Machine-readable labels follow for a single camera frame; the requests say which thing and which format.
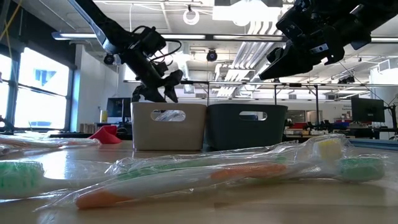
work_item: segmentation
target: dark gray plastic bin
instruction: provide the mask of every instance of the dark gray plastic bin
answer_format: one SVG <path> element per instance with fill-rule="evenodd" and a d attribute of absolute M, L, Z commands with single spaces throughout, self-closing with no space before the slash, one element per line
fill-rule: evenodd
<path fill-rule="evenodd" d="M 243 120 L 242 111 L 267 113 L 264 121 Z M 287 106 L 218 104 L 207 107 L 206 141 L 216 150 L 271 146 L 282 141 Z"/>

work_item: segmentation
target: wall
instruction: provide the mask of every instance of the wall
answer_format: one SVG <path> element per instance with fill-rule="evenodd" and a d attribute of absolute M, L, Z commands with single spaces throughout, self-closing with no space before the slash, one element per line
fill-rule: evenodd
<path fill-rule="evenodd" d="M 395 84 L 398 85 L 398 77 L 397 77 L 398 68 L 387 69 L 382 72 L 379 72 L 377 67 L 371 69 L 371 74 L 369 80 L 371 84 Z M 391 105 L 398 105 L 398 88 L 373 88 L 372 92 L 376 94 L 376 96 L 383 99 L 385 102 L 390 103 Z M 392 117 L 389 110 L 384 110 L 385 124 L 389 128 L 392 128 Z M 389 139 L 390 136 L 393 136 L 394 133 L 380 133 L 380 139 Z"/>
<path fill-rule="evenodd" d="M 136 86 L 123 83 L 118 73 L 88 54 L 82 45 L 76 47 L 76 66 L 71 131 L 78 131 L 81 123 L 98 122 L 108 98 L 129 97 Z"/>

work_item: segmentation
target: computer monitor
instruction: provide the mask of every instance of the computer monitor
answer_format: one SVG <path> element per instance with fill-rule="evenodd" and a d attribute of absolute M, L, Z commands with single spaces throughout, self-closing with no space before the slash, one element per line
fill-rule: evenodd
<path fill-rule="evenodd" d="M 352 98 L 351 109 L 353 110 L 353 121 L 385 122 L 382 100 Z"/>
<path fill-rule="evenodd" d="M 131 98 L 108 98 L 106 110 L 110 118 L 129 118 Z"/>

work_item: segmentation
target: toothbrush head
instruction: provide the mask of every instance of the toothbrush head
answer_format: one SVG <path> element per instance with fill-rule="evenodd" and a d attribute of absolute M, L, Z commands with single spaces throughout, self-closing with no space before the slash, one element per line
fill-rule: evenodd
<path fill-rule="evenodd" d="M 44 179 L 43 165 L 34 161 L 0 161 L 0 198 L 36 195 Z"/>
<path fill-rule="evenodd" d="M 384 177 L 384 161 L 376 157 L 354 157 L 340 160 L 341 180 L 367 182 Z"/>

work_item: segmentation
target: orange toothbrush handle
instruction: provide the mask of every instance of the orange toothbrush handle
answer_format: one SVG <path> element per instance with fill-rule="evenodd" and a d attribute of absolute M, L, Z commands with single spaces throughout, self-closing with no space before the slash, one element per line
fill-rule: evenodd
<path fill-rule="evenodd" d="M 286 170 L 281 164 L 243 164 L 226 167 L 211 175 L 212 179 L 231 179 L 234 177 L 272 177 Z"/>
<path fill-rule="evenodd" d="M 79 209 L 108 207 L 118 202 L 133 200 L 133 198 L 112 194 L 106 189 L 98 189 L 85 193 L 77 198 L 76 206 Z"/>

